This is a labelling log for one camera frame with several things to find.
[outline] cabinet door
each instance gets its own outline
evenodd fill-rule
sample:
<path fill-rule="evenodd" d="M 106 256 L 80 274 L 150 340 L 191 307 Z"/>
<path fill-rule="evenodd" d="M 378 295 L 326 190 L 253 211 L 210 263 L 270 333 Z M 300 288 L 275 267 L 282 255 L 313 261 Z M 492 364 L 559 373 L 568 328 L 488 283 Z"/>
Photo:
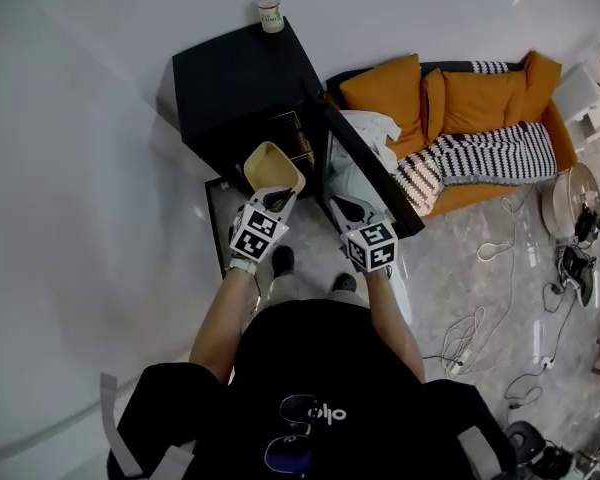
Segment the cabinet door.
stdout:
<path fill-rule="evenodd" d="M 324 127 L 331 132 L 317 155 L 320 161 L 316 165 L 316 195 L 326 209 L 329 209 L 329 198 L 333 195 L 351 195 L 384 211 L 393 221 L 399 238 L 421 231 L 424 223 L 405 198 L 398 182 L 342 114 L 332 105 L 323 105 L 320 115 Z M 350 169 L 343 175 L 343 166 L 351 165 L 351 161 L 358 169 Z M 342 183 L 349 184 L 352 177 L 355 177 L 356 193 L 347 194 Z"/>

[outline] black cabinet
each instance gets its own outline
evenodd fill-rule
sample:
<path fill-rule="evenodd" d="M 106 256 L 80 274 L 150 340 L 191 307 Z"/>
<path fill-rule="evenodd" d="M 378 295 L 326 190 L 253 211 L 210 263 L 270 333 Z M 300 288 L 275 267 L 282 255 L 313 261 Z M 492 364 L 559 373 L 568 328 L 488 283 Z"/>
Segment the black cabinet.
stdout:
<path fill-rule="evenodd" d="M 327 214 L 333 141 L 355 161 L 395 221 L 398 236 L 423 224 L 399 185 L 342 115 L 322 85 L 293 28 L 266 34 L 244 27 L 173 57 L 183 142 L 234 186 L 250 193 L 242 166 L 258 145 L 276 143 L 307 180 Z"/>

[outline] black t-shirt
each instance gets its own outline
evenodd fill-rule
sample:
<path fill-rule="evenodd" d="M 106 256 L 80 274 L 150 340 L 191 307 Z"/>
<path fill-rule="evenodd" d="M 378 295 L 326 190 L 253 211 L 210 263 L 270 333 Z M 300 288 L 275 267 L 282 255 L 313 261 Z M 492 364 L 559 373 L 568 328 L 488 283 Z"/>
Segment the black t-shirt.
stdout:
<path fill-rule="evenodd" d="M 146 475 L 195 439 L 185 478 L 473 478 L 451 384 L 420 384 L 368 309 L 294 301 L 254 319 L 229 386 L 198 365 L 147 368 L 118 428 Z M 112 456 L 108 471 L 122 478 Z"/>

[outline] gray pants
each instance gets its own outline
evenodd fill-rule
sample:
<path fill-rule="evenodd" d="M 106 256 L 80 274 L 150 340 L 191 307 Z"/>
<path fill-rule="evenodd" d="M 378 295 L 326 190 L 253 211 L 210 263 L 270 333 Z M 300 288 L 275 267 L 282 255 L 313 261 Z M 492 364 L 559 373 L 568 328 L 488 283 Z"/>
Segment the gray pants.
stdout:
<path fill-rule="evenodd" d="M 316 293 L 307 283 L 302 280 L 302 277 L 295 272 L 285 272 L 279 277 L 276 277 L 269 288 L 269 295 L 264 307 L 274 306 L 282 302 L 290 300 L 307 300 L 325 298 L 335 300 L 337 302 L 345 302 L 356 306 L 369 307 L 359 295 L 347 291 L 336 290 L 324 296 L 325 294 Z"/>

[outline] sunglasses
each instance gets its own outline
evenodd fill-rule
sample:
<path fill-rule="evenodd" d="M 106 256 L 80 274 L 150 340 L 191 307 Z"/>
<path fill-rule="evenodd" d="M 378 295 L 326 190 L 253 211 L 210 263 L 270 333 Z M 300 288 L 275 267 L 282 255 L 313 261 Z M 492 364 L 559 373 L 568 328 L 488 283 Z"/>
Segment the sunglasses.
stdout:
<path fill-rule="evenodd" d="M 313 395 L 292 395 L 280 403 L 280 417 L 292 428 L 306 425 L 304 434 L 278 437 L 269 443 L 264 452 L 265 464 L 276 473 L 304 475 L 311 466 L 309 433 L 311 423 L 318 417 L 318 399 Z"/>

